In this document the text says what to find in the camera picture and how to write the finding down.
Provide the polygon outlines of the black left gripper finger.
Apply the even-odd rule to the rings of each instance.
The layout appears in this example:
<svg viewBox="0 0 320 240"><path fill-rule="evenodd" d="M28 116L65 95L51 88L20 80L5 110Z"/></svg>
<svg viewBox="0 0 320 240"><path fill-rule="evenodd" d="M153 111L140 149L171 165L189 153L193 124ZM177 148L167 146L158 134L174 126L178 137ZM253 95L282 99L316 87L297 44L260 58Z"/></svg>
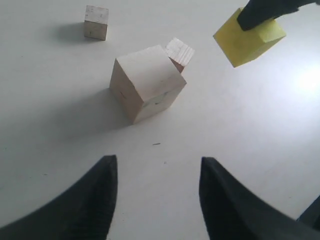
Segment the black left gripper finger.
<svg viewBox="0 0 320 240"><path fill-rule="evenodd" d="M115 155L103 156L61 195L0 229L2 240L105 240L118 194Z"/></svg>

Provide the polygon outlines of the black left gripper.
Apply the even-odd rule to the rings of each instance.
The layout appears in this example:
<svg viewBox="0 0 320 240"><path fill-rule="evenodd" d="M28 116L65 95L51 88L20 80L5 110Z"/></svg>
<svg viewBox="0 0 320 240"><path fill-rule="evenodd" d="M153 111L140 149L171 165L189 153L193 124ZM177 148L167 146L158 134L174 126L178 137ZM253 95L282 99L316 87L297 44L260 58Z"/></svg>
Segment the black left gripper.
<svg viewBox="0 0 320 240"><path fill-rule="evenodd" d="M201 159L199 201L211 240L318 240L320 200L294 220L257 197L215 158Z"/></svg>

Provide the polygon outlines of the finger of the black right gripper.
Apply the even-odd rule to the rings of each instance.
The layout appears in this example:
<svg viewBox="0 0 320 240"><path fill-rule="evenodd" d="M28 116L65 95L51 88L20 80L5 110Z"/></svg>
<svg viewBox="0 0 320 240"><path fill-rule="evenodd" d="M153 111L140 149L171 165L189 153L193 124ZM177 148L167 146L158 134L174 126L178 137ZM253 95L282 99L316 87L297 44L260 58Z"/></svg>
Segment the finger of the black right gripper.
<svg viewBox="0 0 320 240"><path fill-rule="evenodd" d="M250 0L237 22L243 31L248 31L267 20L297 12L299 7L299 0Z"/></svg>

